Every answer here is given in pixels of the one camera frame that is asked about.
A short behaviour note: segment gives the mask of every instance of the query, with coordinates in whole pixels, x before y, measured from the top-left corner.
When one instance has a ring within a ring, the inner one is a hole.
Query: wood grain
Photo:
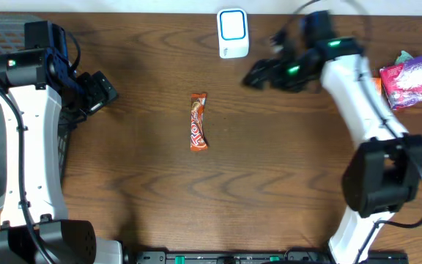
[[[270,56],[268,37],[285,16],[250,15],[250,54],[224,60],[214,15],[38,15],[72,31],[81,70],[102,70],[120,94],[73,132],[63,182],[70,218],[135,249],[285,250],[323,246],[336,231],[346,206],[341,175],[354,150],[329,94],[240,86]],[[371,19],[372,70],[400,50],[422,54],[422,18]],[[340,34],[362,36],[358,17],[336,23]],[[209,95],[210,148],[201,153],[189,149],[192,92]],[[396,113],[422,134],[422,103]],[[421,214],[422,193],[395,220]],[[403,249],[422,263],[422,227],[384,227],[373,247]]]

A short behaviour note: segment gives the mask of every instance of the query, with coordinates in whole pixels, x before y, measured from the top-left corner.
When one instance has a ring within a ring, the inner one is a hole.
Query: wooden table
[[[172,251],[318,247],[336,231],[346,207],[341,175],[354,150],[335,103],[325,91],[240,86],[270,56],[268,37],[286,16],[249,15],[249,55],[221,59],[215,15],[38,15],[72,31],[81,70],[102,70],[120,94],[73,132],[63,182],[70,218],[134,249]],[[357,17],[336,23],[340,35],[363,34]],[[376,73],[400,50],[422,54],[422,18],[372,23]],[[210,148],[200,153],[189,147],[193,92],[208,93]],[[422,134],[422,103],[397,116]],[[394,219],[421,214],[422,191]],[[422,263],[422,227],[384,227],[373,248],[403,249]]]

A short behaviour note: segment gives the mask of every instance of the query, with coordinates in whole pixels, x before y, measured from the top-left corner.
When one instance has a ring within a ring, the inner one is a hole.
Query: white wall
[[[252,14],[287,14],[308,0],[0,0],[0,11],[217,13],[241,7]],[[422,15],[422,0],[357,0],[370,15]],[[305,12],[355,15],[343,0],[321,0]]]

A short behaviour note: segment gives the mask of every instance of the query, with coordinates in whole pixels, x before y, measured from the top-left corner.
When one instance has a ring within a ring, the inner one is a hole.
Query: pink snack bag
[[[422,56],[380,69],[380,78],[392,109],[422,102]]]

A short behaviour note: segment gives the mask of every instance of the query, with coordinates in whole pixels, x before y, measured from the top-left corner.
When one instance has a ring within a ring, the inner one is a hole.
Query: blue square outline
[[[224,30],[223,30],[223,19],[222,16],[225,12],[239,12],[242,14],[242,19],[243,19],[243,36],[242,37],[236,37],[236,38],[232,38],[232,39],[226,39],[224,37]],[[229,10],[229,11],[224,11],[219,15],[219,24],[221,25],[221,37],[223,38],[223,40],[241,40],[243,39],[246,35],[247,35],[247,31],[245,30],[245,23],[247,23],[245,21],[245,14],[241,11],[241,10]]]

